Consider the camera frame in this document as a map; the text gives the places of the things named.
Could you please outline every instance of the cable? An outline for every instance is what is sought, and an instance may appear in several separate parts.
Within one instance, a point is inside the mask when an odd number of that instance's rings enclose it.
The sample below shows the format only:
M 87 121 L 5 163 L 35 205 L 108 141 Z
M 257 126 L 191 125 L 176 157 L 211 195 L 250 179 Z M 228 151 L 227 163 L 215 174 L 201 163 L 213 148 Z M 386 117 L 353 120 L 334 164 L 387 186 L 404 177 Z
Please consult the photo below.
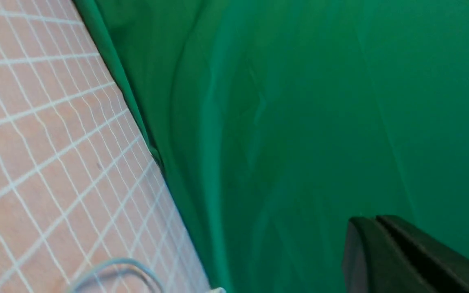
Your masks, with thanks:
M 104 269 L 112 265 L 132 265 L 136 267 L 137 269 L 145 273 L 147 276 L 149 276 L 152 280 L 154 280 L 155 284 L 157 284 L 158 288 L 160 289 L 160 292 L 164 293 L 164 286 L 162 286 L 162 282 L 160 282 L 160 280 L 157 278 L 155 273 L 152 270 L 150 270 L 148 267 L 143 265 L 141 262 L 136 261 L 133 258 L 111 258 L 110 260 L 99 263 L 99 265 L 96 265 L 95 267 L 93 267 L 93 269 L 90 269 L 89 271 L 84 273 L 82 276 L 80 276 L 75 282 L 73 282 L 73 285 L 70 286 L 66 292 L 76 293 L 77 290 L 82 285 L 87 283 L 90 279 L 92 279 L 94 275 L 99 274 L 101 271 L 103 271 Z

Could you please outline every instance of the green backdrop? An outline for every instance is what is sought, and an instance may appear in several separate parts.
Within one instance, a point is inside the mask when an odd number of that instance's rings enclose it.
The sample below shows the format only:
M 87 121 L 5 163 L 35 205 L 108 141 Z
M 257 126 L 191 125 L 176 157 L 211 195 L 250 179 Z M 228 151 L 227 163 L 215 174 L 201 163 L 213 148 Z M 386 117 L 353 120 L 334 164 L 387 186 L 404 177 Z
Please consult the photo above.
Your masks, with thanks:
M 212 286 L 344 291 L 352 215 L 469 257 L 469 0 L 76 0 Z

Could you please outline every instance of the black object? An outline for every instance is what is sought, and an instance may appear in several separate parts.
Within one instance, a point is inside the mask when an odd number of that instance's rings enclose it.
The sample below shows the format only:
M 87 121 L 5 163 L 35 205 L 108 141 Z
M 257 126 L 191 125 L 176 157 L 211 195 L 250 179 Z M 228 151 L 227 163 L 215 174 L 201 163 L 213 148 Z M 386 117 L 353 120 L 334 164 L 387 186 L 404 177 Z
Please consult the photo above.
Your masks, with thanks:
M 348 221 L 348 293 L 469 293 L 469 259 L 397 216 Z

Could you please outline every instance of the pink cutting mat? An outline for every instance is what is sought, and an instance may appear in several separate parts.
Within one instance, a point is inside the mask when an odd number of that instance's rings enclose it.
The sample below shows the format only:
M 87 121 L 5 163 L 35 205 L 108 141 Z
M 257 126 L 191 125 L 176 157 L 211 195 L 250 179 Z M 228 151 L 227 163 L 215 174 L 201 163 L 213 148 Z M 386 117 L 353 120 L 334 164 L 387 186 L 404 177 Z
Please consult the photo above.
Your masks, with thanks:
M 0 292 L 64 291 L 121 256 L 149 265 L 168 292 L 209 289 L 72 2 L 0 0 Z M 147 292 L 133 276 L 86 289 Z

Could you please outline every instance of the green fabric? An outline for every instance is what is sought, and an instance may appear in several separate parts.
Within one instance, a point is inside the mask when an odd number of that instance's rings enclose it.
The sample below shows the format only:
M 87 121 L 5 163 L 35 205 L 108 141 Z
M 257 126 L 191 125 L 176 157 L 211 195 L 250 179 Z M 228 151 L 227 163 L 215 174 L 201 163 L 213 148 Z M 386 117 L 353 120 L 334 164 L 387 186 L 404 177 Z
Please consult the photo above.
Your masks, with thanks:
M 353 215 L 469 258 L 469 0 L 75 2 L 212 286 L 344 291 Z

